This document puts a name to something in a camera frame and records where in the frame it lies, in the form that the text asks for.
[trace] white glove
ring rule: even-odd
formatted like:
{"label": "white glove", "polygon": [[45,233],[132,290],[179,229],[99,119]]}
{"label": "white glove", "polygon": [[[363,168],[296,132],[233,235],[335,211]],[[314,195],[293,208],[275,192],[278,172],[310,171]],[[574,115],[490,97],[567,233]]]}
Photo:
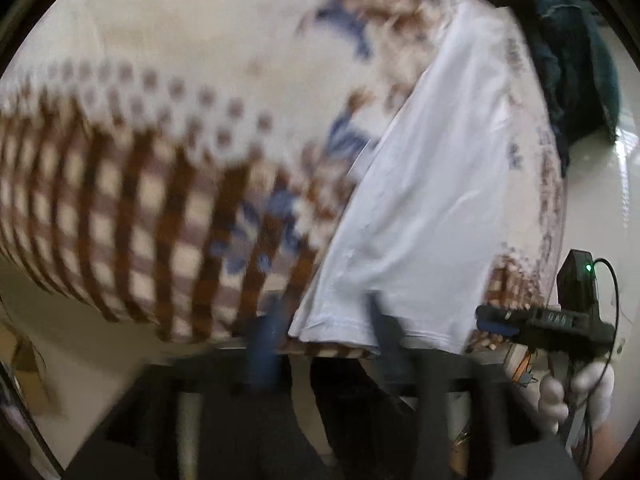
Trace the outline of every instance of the white glove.
{"label": "white glove", "polygon": [[[586,365],[575,375],[571,381],[571,392],[577,399],[582,400],[596,385],[604,366],[603,362],[594,362]],[[608,366],[600,384],[589,399],[589,416],[591,417],[591,427],[594,431],[607,420],[609,415],[611,396],[613,394],[613,379],[613,368]],[[545,376],[540,382],[538,411],[554,433],[558,432],[558,425],[562,424],[569,416],[569,407],[564,403],[562,383],[551,374]]]}

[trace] white floor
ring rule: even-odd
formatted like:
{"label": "white floor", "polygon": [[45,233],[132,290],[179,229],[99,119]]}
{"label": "white floor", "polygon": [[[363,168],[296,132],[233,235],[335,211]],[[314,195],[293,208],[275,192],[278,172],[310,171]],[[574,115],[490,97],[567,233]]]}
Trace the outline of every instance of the white floor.
{"label": "white floor", "polygon": [[[623,317],[616,356],[616,391],[612,421],[620,443],[640,418],[640,322],[633,325],[640,298],[640,73],[610,30],[607,41],[616,57],[624,110],[620,140],[612,146],[594,135],[572,149],[568,173],[568,213],[563,243],[604,256],[620,280]],[[606,269],[597,269],[602,317],[613,320],[612,284]],[[184,352],[159,342],[147,327],[113,325],[85,306],[49,296],[20,272],[0,263],[0,293],[14,321],[33,339],[46,361],[46,378],[59,406],[57,415],[39,416],[37,423],[63,465],[111,401],[146,361]],[[321,453],[329,451],[313,394],[304,381],[308,362],[294,359],[294,390],[300,423]],[[528,394],[535,397],[535,387]]]}

